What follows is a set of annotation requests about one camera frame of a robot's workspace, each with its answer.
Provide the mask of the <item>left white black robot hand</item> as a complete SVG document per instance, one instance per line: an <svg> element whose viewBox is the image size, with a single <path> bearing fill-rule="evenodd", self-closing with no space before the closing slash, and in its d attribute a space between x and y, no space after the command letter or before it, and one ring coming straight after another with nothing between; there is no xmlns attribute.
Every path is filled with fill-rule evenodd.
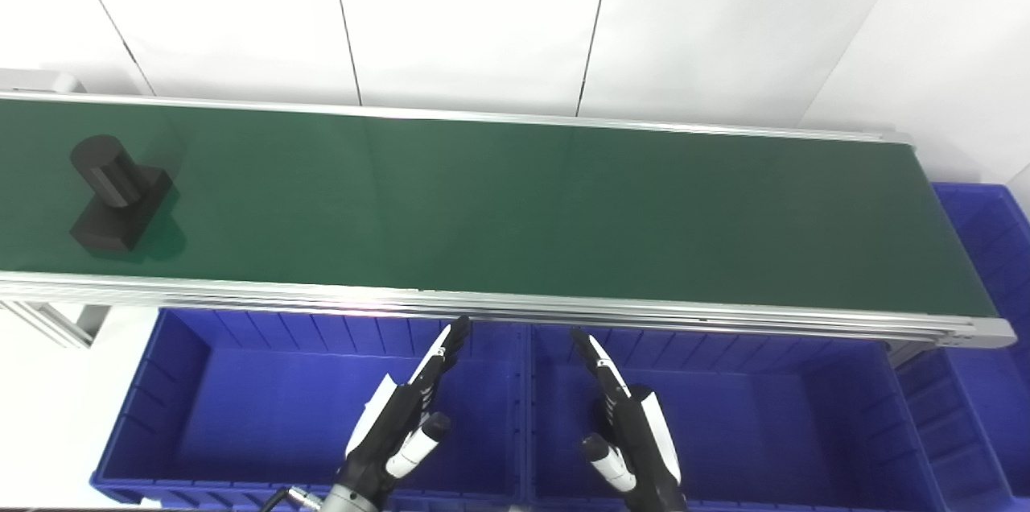
<svg viewBox="0 0 1030 512"><path fill-rule="evenodd" d="M449 434L449 417L431 407L441 377L456 364L471 329L467 316L449 322L406 382L383 377L347 443L325 510L382 511L398 482Z"/></svg>

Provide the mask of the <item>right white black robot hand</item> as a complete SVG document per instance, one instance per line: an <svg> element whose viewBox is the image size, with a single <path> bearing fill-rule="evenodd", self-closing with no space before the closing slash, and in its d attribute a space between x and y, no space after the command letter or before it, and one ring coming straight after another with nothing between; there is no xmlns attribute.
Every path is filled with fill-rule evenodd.
<svg viewBox="0 0 1030 512"><path fill-rule="evenodd" d="M602 425L581 439L582 456L629 511L687 511L681 465L658 394L627 383L595 336L581 328L571 328L570 336L602 390Z"/></svg>

